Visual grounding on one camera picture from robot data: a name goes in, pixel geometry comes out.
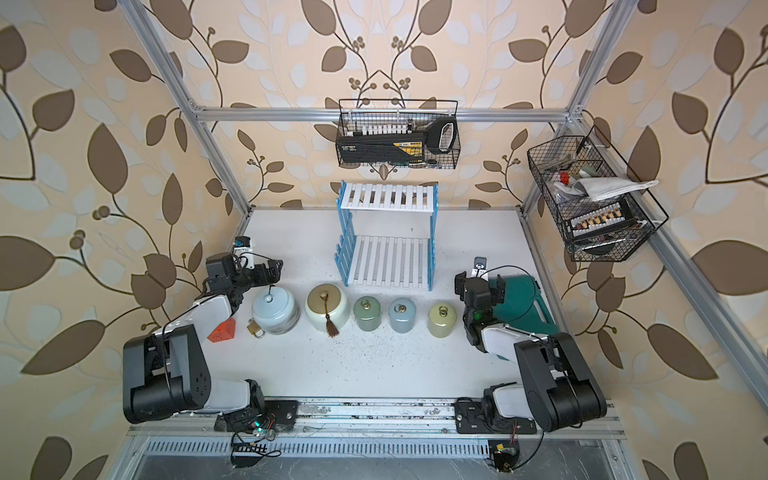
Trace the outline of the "yellow-green tea canister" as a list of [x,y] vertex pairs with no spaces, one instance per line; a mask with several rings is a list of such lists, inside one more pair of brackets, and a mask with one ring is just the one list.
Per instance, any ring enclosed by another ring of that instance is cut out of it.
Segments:
[[428,313],[428,330],[435,338],[448,337],[456,325],[456,309],[448,302],[436,302]]

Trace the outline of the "white-blue ceramic jar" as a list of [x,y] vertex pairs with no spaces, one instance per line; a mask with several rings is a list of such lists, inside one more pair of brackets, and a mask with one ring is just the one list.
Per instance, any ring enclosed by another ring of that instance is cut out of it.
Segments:
[[267,334],[289,332],[300,318],[295,296],[287,289],[270,286],[257,294],[252,303],[252,319]]

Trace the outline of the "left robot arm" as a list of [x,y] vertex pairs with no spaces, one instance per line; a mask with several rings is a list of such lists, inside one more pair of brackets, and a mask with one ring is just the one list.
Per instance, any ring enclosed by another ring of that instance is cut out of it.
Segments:
[[233,253],[206,260],[204,290],[190,308],[160,330],[127,341],[123,348],[123,413],[132,424],[161,421],[179,413],[217,416],[225,432],[264,432],[295,423],[296,401],[266,401],[252,379],[229,380],[209,370],[203,342],[223,329],[230,340],[234,314],[245,293],[265,287],[279,291],[283,262],[267,257],[246,266]]

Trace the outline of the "blue white wooden shelf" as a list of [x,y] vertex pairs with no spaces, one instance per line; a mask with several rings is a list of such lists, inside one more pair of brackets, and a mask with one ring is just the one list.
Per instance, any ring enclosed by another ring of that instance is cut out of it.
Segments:
[[346,286],[431,290],[438,185],[340,184],[334,261]]

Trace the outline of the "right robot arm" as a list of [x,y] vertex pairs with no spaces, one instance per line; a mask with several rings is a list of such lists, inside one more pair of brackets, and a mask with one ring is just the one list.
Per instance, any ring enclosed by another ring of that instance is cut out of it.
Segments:
[[486,389],[488,422],[526,418],[553,432],[606,416],[605,395],[574,337],[552,320],[533,276],[461,272],[454,289],[470,345],[519,372],[517,382]]

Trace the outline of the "blue tea canister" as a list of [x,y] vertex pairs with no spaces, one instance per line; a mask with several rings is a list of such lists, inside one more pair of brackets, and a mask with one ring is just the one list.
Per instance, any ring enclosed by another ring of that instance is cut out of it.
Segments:
[[405,297],[396,298],[388,309],[391,328],[400,334],[410,332],[416,322],[416,313],[416,305],[411,299]]

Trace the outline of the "green tea canister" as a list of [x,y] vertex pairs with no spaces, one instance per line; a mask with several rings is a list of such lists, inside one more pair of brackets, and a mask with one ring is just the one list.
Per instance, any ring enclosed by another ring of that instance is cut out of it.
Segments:
[[357,326],[364,332],[373,332],[381,324],[381,305],[373,296],[363,296],[356,300],[353,315]]

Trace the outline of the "cream jar with tassel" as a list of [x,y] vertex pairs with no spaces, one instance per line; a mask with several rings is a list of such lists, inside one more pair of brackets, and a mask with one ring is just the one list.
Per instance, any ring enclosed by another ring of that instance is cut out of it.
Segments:
[[337,285],[325,283],[310,291],[304,310],[316,330],[335,338],[350,318],[351,303]]

